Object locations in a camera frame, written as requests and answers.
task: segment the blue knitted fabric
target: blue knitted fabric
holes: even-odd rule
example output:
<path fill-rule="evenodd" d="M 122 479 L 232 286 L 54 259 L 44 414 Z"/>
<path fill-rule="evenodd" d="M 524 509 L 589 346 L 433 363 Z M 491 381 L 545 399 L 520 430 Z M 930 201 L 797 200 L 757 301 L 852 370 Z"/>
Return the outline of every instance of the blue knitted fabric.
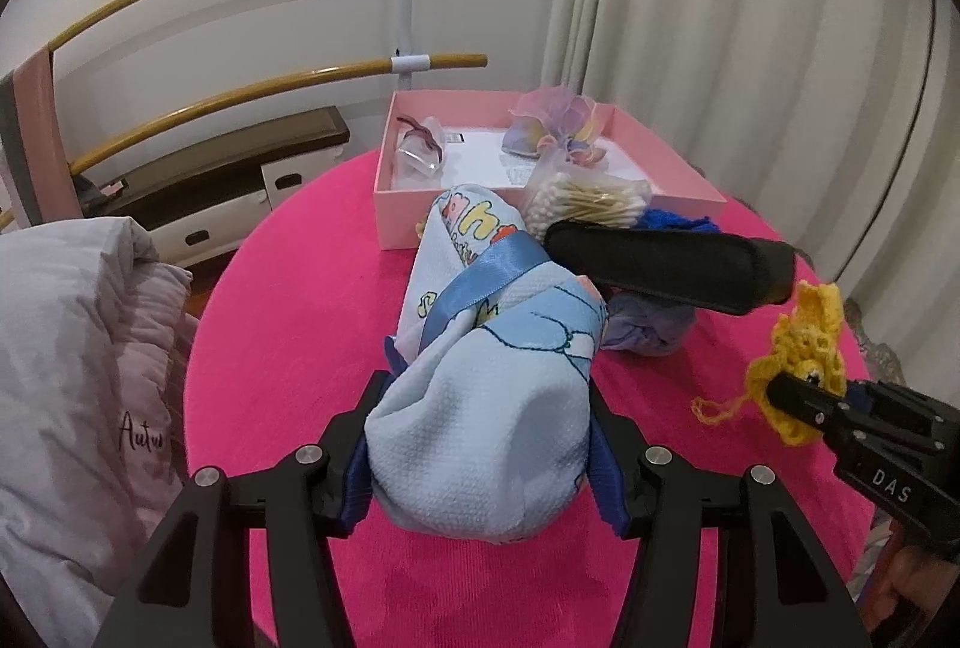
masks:
<path fill-rule="evenodd" d="M 689 220 L 665 209 L 647 209 L 637 220 L 636 230 L 700 231 L 719 233 L 710 218 Z M 630 350 L 644 356 L 664 356 L 676 351 L 683 336 L 696 320 L 689 304 L 664 301 L 646 293 L 621 290 L 608 300 L 608 323 L 601 347 Z"/>

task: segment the blue satin ribbon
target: blue satin ribbon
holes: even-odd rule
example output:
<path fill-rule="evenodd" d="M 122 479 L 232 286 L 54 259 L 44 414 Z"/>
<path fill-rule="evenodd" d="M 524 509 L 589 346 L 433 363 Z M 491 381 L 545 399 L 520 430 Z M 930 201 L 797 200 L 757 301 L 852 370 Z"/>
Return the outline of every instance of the blue satin ribbon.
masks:
<path fill-rule="evenodd" d="M 424 321 L 418 352 L 424 352 L 460 312 L 503 290 L 517 277 L 549 260 L 546 250 L 526 231 L 515 231 L 494 242 L 437 296 Z"/>
<path fill-rule="evenodd" d="M 397 344 L 394 342 L 393 337 L 384 337 L 383 338 L 383 353 L 387 356 L 387 365 L 390 367 L 390 374 L 394 377 L 400 377 L 405 371 L 409 364 L 403 360 L 403 356 L 400 355 L 400 351 L 397 350 Z"/>

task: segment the drawer handle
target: drawer handle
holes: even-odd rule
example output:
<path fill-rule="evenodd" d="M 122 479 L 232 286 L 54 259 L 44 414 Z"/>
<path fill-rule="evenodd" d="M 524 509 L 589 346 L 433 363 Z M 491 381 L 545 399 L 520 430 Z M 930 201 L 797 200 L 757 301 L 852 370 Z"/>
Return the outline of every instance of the drawer handle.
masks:
<path fill-rule="evenodd" d="M 193 245 L 198 245 L 200 242 L 206 242 L 209 238 L 210 232 L 207 230 L 194 231 L 192 234 L 186 235 L 184 242 L 186 242 L 189 247 L 193 247 Z"/>
<path fill-rule="evenodd" d="M 277 190 L 281 191 L 304 184 L 304 178 L 297 173 L 293 173 L 292 175 L 279 176 L 274 184 L 277 186 Z"/>

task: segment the white curtain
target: white curtain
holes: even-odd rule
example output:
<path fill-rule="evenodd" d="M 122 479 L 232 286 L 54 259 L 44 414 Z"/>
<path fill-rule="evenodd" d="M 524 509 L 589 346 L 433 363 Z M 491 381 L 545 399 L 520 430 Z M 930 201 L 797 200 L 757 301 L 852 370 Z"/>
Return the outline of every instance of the white curtain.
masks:
<path fill-rule="evenodd" d="M 654 128 L 837 279 L 915 387 L 960 398 L 956 305 L 942 296 L 957 298 L 960 264 L 938 247 L 960 244 L 956 165 L 944 157 L 956 157 L 960 112 L 946 95 L 928 105 L 938 71 L 944 93 L 960 76 L 948 62 L 960 32 L 948 6 L 554 0 L 542 78 Z M 896 305 L 922 277 L 938 303 L 915 305 L 908 324 Z"/>

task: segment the metal screw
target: metal screw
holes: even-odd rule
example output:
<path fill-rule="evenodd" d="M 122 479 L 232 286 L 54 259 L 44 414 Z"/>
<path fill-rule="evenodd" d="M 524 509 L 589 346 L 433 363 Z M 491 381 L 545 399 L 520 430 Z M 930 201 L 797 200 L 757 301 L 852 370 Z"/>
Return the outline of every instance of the metal screw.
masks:
<path fill-rule="evenodd" d="M 756 466 L 751 467 L 750 476 L 760 483 L 760 485 L 770 485 L 776 480 L 776 475 L 774 470 L 770 469 L 769 466 L 764 466 L 763 464 L 757 464 Z"/>
<path fill-rule="evenodd" d="M 323 458 L 323 450 L 318 445 L 304 445 L 296 450 L 296 460 L 301 464 L 315 464 Z"/>
<path fill-rule="evenodd" d="M 660 447 L 659 445 L 654 445 L 653 447 L 648 447 L 647 452 L 644 455 L 651 464 L 655 466 L 664 466 L 673 461 L 673 453 L 667 450 L 665 447 Z"/>
<path fill-rule="evenodd" d="M 193 476 L 193 482 L 199 485 L 201 488 L 206 488 L 208 485 L 213 485 L 218 480 L 220 480 L 220 473 L 216 466 L 205 466 Z"/>

